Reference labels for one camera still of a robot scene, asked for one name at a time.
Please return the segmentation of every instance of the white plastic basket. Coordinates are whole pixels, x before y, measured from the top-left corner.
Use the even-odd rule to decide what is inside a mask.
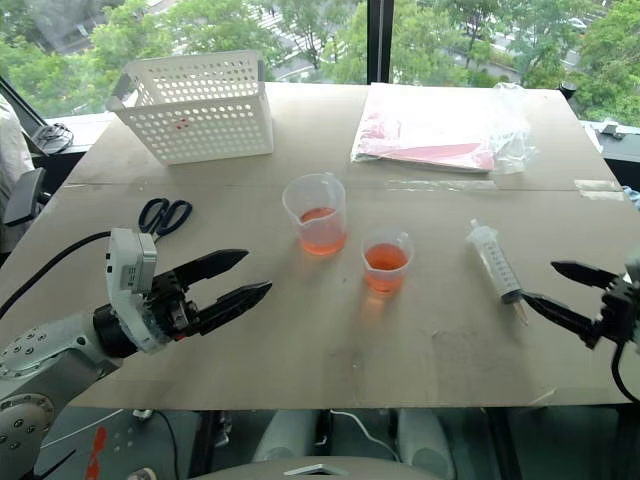
[[[165,164],[272,153],[263,72],[252,50],[135,60],[107,106]]]

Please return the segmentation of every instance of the measuring cup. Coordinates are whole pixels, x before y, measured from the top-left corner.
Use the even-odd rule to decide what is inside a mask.
[[[391,294],[402,286],[413,259],[413,244],[409,234],[397,228],[382,228],[362,240],[364,278],[370,288]]]
[[[314,173],[292,181],[282,204],[300,245],[313,255],[330,255],[347,241],[344,186],[330,173]]]

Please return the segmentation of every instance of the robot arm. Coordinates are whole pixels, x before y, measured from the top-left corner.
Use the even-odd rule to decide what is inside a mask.
[[[640,258],[626,263],[627,274],[616,275],[575,261],[551,262],[553,268],[574,282],[604,291],[602,307],[595,320],[571,310],[544,295],[523,292],[522,298],[540,315],[575,333],[587,348],[593,349],[602,337],[616,344],[611,360],[611,375],[620,392],[632,403],[640,404],[620,376],[620,360],[628,342],[640,353]]]
[[[219,275],[247,255],[222,250],[154,277],[151,236],[113,229],[107,253],[108,305],[33,328],[0,357],[0,472],[3,480],[38,477],[42,439],[60,411],[141,350],[205,335],[254,307],[270,282],[240,287],[202,310],[189,285]]]

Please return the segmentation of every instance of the plastic bag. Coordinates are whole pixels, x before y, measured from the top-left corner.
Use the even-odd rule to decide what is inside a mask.
[[[535,148],[524,90],[372,84],[351,161],[390,159],[464,172],[523,171]]]

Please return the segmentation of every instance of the car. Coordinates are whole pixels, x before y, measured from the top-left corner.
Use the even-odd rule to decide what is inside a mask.
[[[587,31],[587,25],[579,18],[570,18],[566,21],[566,23],[568,23],[571,27],[574,28],[574,30],[578,31],[579,33],[585,33]]]

